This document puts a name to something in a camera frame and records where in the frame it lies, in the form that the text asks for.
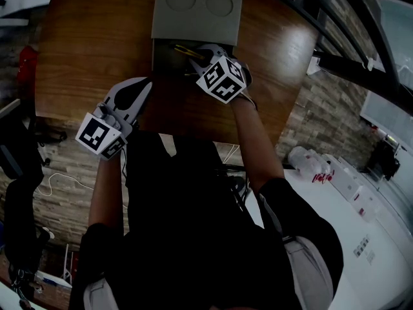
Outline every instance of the person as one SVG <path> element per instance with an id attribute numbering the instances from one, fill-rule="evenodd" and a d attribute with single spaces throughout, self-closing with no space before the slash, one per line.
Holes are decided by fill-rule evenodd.
<path id="1" fill-rule="evenodd" d="M 310 240 L 335 293 L 343 270 L 336 232 L 286 181 L 255 106 L 243 98 L 230 105 L 263 221 L 273 219 L 270 207 L 285 236 Z M 283 236 L 240 208 L 215 145 L 181 136 L 174 143 L 170 157 L 158 134 L 128 138 L 125 236 L 120 155 L 100 161 L 70 309 L 95 309 L 99 285 L 110 295 L 101 309 L 301 309 Z"/>
<path id="2" fill-rule="evenodd" d="M 8 273 L 12 289 L 22 300 L 33 300 L 34 291 L 42 286 L 34 282 L 42 251 L 54 238 L 46 227 L 34 223 L 33 192 L 43 179 L 38 173 L 24 174 L 9 184 L 5 201 L 5 254 L 9 261 Z"/>

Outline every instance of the black metal frame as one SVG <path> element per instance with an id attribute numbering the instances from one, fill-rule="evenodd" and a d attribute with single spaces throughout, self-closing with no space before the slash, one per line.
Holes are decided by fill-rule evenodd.
<path id="1" fill-rule="evenodd" d="M 360 47 L 359 43 L 356 41 L 354 36 L 350 33 L 348 28 L 345 26 L 344 22 L 337 16 L 335 11 L 324 2 L 324 0 L 316 0 L 320 6 L 320 8 L 324 11 L 324 13 L 331 18 L 331 20 L 337 25 L 340 31 L 345 35 L 345 37 L 350 41 L 350 44 L 354 47 L 357 54 L 359 55 L 363 64 L 367 67 L 368 65 L 368 58 L 363 52 L 363 49 Z"/>
<path id="2" fill-rule="evenodd" d="M 317 48 L 323 53 L 315 51 L 314 55 L 320 57 L 319 66 L 338 77 L 345 78 L 353 83 L 361 85 L 372 92 L 384 97 L 404 111 L 413 115 L 413 91 L 400 84 L 399 76 L 394 63 L 394 58 L 390 45 L 381 25 L 376 21 L 367 0 L 347 0 L 351 7 L 357 12 L 358 17 L 366 28 L 384 66 L 385 72 L 377 69 L 368 70 L 368 57 L 363 49 L 340 20 L 339 16 L 331 9 L 325 0 L 313 0 L 318 7 L 329 16 L 337 25 L 340 31 L 348 39 L 354 50 L 357 52 L 362 63 L 353 61 L 340 44 L 326 31 L 325 27 L 314 17 L 312 17 L 303 7 L 293 0 L 281 0 L 286 5 L 295 10 L 300 16 L 308 21 L 319 33 L 324 36 L 342 57 L 328 54 L 330 50 L 318 41 Z"/>
<path id="3" fill-rule="evenodd" d="M 321 69 L 365 87 L 413 115 L 413 92 L 402 84 L 398 91 L 389 90 L 392 84 L 387 73 L 375 68 L 368 71 L 360 62 L 323 52 L 314 52 L 314 56 L 320 58 L 318 66 Z"/>
<path id="4" fill-rule="evenodd" d="M 389 78 L 391 89 L 399 92 L 400 81 L 399 75 L 394 64 L 393 55 L 390 45 L 386 39 L 386 35 L 378 22 L 374 19 L 366 0 L 347 0 L 351 3 L 354 10 L 357 10 L 358 17 L 362 20 L 364 27 L 380 55 L 381 62 L 386 70 L 386 75 Z"/>
<path id="5" fill-rule="evenodd" d="M 339 54 L 346 59 L 351 59 L 350 56 L 343 50 L 343 48 L 337 43 L 336 40 L 325 30 L 324 26 L 320 24 L 319 21 L 314 19 L 308 12 L 306 12 L 303 8 L 296 5 L 293 0 L 281 0 L 291 9 L 294 9 L 302 18 L 304 18 L 307 22 L 309 22 L 314 28 L 318 30 L 328 41 L 330 41 L 331 45 L 339 52 Z"/>

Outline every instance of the wooden tabletop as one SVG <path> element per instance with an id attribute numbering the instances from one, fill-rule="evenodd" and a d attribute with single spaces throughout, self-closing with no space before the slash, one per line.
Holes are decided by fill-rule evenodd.
<path id="1" fill-rule="evenodd" d="M 38 116 L 81 121 L 116 83 L 151 76 L 155 0 L 51 0 L 36 71 Z M 316 31 L 278 0 L 243 0 L 234 55 L 276 143 L 297 98 Z M 183 77 L 155 77 L 141 129 L 238 143 L 229 105 Z"/>

